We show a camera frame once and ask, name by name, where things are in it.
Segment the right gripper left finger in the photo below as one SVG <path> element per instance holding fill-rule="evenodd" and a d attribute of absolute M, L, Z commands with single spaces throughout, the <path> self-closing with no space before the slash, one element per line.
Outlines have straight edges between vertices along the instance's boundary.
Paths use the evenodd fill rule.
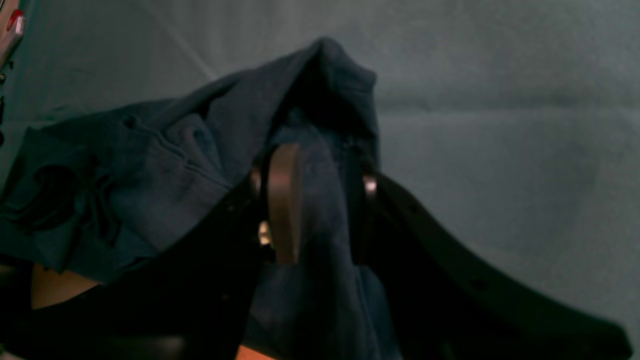
<path fill-rule="evenodd" d="M 260 273 L 296 264 L 300 146 L 270 146 L 185 237 L 144 266 L 34 310 L 5 343 L 24 360 L 234 360 Z"/>

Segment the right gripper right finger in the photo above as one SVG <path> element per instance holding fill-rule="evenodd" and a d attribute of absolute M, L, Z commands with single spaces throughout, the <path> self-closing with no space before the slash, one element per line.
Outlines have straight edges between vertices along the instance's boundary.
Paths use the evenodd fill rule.
<path fill-rule="evenodd" d="M 386 293 L 405 360 L 628 360 L 621 326 L 563 305 L 498 271 L 402 186 L 350 166 L 355 264 Z"/>

